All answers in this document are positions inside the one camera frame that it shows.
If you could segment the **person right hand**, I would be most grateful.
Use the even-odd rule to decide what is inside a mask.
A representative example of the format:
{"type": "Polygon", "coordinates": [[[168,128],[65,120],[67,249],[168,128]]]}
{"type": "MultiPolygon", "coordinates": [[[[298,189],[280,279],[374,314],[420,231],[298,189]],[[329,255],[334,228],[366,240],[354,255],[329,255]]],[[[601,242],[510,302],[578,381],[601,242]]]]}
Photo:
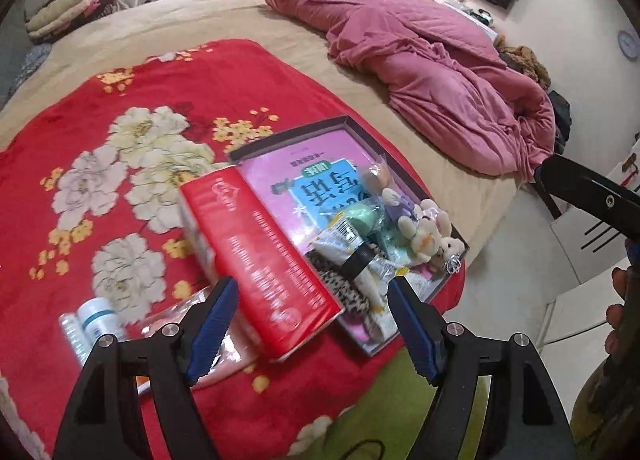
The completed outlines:
{"type": "MultiPolygon", "coordinates": [[[[630,271],[631,271],[630,267],[626,269],[622,269],[620,267],[614,267],[612,270],[613,289],[623,301],[626,300],[627,276],[628,276],[628,272],[630,271]]],[[[624,306],[623,304],[620,304],[620,303],[616,303],[608,306],[608,308],[605,311],[605,320],[608,323],[608,325],[611,327],[611,332],[608,334],[608,337],[604,341],[604,349],[609,355],[612,355],[617,350],[618,330],[620,330],[620,325],[622,324],[623,316],[624,316],[624,306]]]]}

